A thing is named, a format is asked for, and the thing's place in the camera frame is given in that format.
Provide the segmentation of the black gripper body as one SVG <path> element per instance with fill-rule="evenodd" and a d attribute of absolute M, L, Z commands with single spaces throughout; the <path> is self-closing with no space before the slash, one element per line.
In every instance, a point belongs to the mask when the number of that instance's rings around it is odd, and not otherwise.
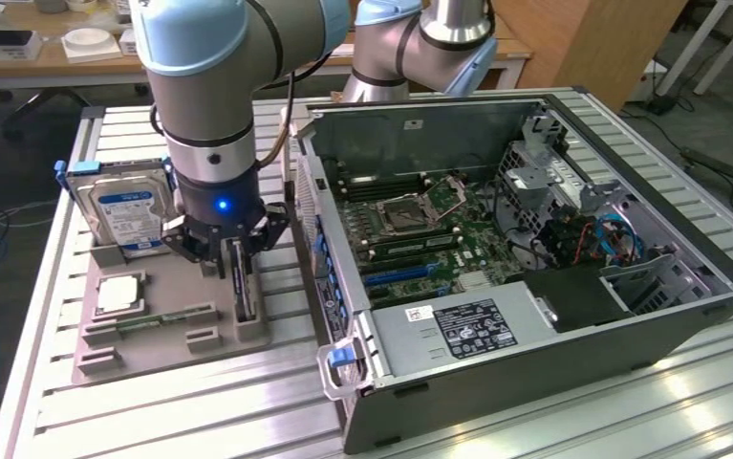
<path fill-rule="evenodd" d="M 217 183 L 196 181 L 176 172 L 176 182 L 185 214 L 208 233 L 217 228 L 221 237 L 237 237 L 264 218 L 267 210 L 253 169 Z"/>

